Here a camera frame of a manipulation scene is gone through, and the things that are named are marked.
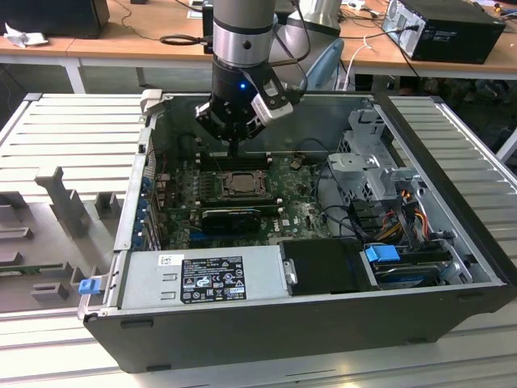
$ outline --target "fan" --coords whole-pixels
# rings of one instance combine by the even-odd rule
[[[394,20],[397,16],[397,0],[392,0],[388,6],[388,12],[386,13],[388,19]]]

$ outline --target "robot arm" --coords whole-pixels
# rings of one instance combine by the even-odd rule
[[[304,73],[296,59],[289,58],[292,55],[285,46],[308,51],[311,44],[304,19],[313,24],[311,16],[335,13],[337,20],[340,1],[292,2],[299,18],[299,25],[292,28],[301,33],[292,35],[296,37],[282,45],[282,54],[289,67],[296,64]],[[213,137],[227,141],[229,156],[235,157],[240,141],[257,136],[265,126],[291,113],[303,91],[286,89],[269,63],[271,57],[278,57],[271,55],[273,30],[277,27],[275,0],[214,0],[213,12],[212,95],[196,109],[196,119]]]

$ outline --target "black computer tower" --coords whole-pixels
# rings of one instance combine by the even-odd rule
[[[483,64],[505,23],[463,0],[391,0],[382,29],[414,61]]]
[[[22,32],[95,39],[109,17],[107,0],[0,1],[0,32],[7,23]]]

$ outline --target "floor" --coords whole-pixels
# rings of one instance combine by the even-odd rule
[[[140,93],[137,72],[131,68],[83,68],[85,87],[89,93]],[[210,70],[145,69],[149,85],[165,91],[209,91]],[[388,77],[375,77],[373,90],[385,90]],[[458,116],[488,145],[498,142],[511,118],[517,115],[517,83],[510,84],[505,102],[494,98],[492,85],[465,80],[447,80],[439,89]],[[64,68],[46,65],[4,65],[0,67],[0,128],[7,122],[28,92],[72,93]],[[517,165],[517,158],[510,160]]]

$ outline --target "power supply label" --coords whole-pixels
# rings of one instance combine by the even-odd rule
[[[190,304],[242,299],[246,299],[242,256],[183,260],[181,302]]]

